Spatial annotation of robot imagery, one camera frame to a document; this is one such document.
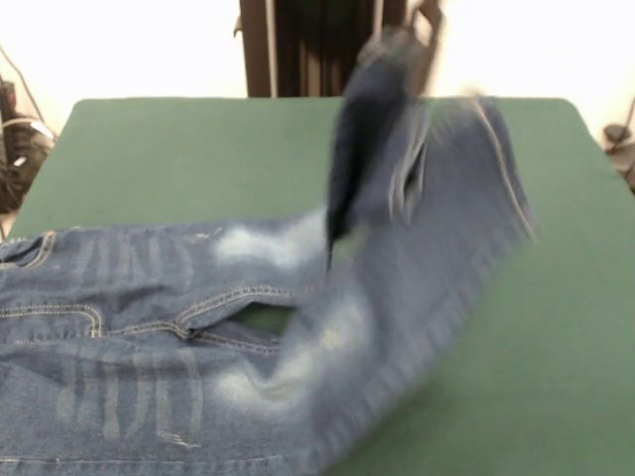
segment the green cloth surface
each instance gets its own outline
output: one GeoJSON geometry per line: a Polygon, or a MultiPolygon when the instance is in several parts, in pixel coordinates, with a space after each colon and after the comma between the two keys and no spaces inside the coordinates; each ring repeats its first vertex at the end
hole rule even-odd
{"type": "MultiPolygon", "coordinates": [[[[11,234],[307,210],[323,200],[337,105],[82,101],[11,234]]],[[[539,243],[503,266],[427,383],[334,474],[635,474],[635,202],[570,104],[499,106],[539,243]]]]}

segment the denim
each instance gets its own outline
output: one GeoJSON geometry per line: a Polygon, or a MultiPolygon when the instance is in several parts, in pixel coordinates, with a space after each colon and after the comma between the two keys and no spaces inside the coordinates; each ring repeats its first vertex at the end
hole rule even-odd
{"type": "Polygon", "coordinates": [[[428,107],[406,101],[377,145],[328,274],[324,209],[1,245],[0,475],[308,475],[344,458],[533,237],[494,100],[428,107]],[[232,318],[254,302],[294,309],[281,335],[232,318]]]}

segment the jeans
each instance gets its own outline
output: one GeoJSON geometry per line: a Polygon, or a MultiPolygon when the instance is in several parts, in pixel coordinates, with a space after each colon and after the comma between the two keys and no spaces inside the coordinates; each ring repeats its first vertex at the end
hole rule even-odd
{"type": "Polygon", "coordinates": [[[322,209],[1,245],[0,474],[305,475],[342,459],[533,236],[494,101],[427,107],[410,101],[378,146],[397,157],[368,176],[354,209],[372,219],[328,274],[322,209]],[[251,303],[295,311],[277,335],[234,318],[251,303]]]}

